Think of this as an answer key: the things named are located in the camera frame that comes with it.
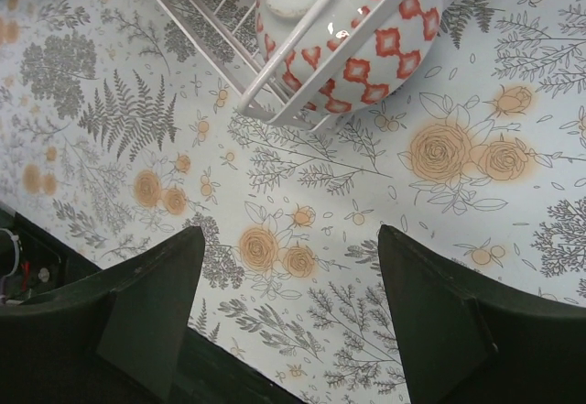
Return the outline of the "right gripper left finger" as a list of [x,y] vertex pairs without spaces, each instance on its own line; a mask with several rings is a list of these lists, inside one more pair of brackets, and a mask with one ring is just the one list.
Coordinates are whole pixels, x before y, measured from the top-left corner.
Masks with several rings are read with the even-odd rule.
[[143,254],[1,309],[4,403],[164,403],[201,274],[187,227]]

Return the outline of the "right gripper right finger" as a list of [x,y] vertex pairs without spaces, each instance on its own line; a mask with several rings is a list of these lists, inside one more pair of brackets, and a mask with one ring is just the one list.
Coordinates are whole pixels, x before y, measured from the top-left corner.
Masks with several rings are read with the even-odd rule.
[[378,256],[414,403],[582,403],[585,310],[506,286],[393,226]]

